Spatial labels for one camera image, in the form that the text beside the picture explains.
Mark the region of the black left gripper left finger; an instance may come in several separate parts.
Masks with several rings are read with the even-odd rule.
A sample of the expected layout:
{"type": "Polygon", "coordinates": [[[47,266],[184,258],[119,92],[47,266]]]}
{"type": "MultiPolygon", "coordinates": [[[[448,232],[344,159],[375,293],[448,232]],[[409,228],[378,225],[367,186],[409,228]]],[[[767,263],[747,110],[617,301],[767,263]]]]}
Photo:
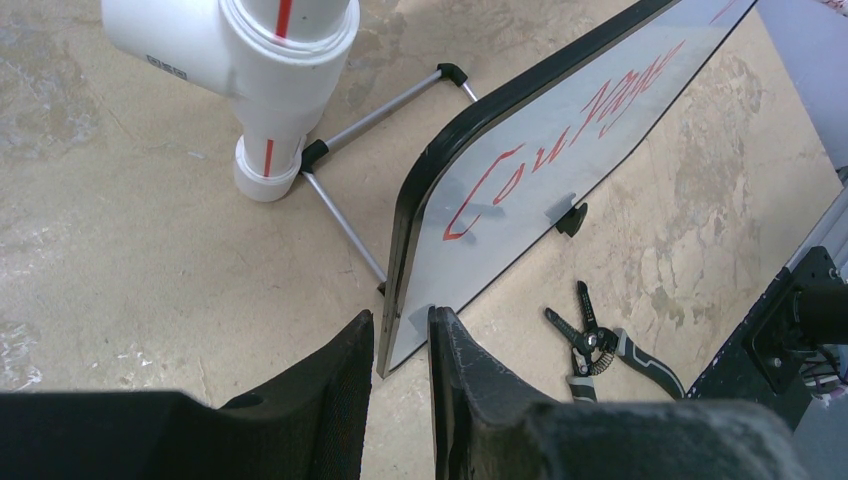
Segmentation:
{"type": "Polygon", "coordinates": [[[372,388],[374,323],[219,408],[180,391],[10,393],[5,479],[356,479],[372,388]]]}

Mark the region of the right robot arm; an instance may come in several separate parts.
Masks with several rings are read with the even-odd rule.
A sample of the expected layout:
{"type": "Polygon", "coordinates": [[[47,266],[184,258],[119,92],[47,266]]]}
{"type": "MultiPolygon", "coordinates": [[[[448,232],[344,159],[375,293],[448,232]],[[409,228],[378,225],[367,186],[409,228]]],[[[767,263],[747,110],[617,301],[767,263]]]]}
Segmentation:
{"type": "Polygon", "coordinates": [[[847,285],[821,285],[801,290],[794,302],[795,322],[816,344],[847,344],[847,285]]]}

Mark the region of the black framed whiteboard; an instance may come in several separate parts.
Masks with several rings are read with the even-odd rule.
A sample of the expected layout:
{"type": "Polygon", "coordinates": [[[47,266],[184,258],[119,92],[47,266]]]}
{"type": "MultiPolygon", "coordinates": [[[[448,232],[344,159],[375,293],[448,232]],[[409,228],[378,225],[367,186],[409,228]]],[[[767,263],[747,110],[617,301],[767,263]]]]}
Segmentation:
{"type": "Polygon", "coordinates": [[[396,202],[377,371],[427,339],[646,138],[752,9],[639,1],[481,97],[424,148],[396,202]]]}

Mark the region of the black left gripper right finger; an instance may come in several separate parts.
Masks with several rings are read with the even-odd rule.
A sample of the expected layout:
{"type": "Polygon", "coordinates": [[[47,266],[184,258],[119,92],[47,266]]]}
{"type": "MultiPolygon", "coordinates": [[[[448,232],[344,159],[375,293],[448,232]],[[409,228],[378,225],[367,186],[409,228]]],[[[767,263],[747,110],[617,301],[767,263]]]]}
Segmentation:
{"type": "Polygon", "coordinates": [[[791,479],[786,425],[743,401],[550,398],[480,346],[448,307],[428,313],[439,479],[791,479]]]}

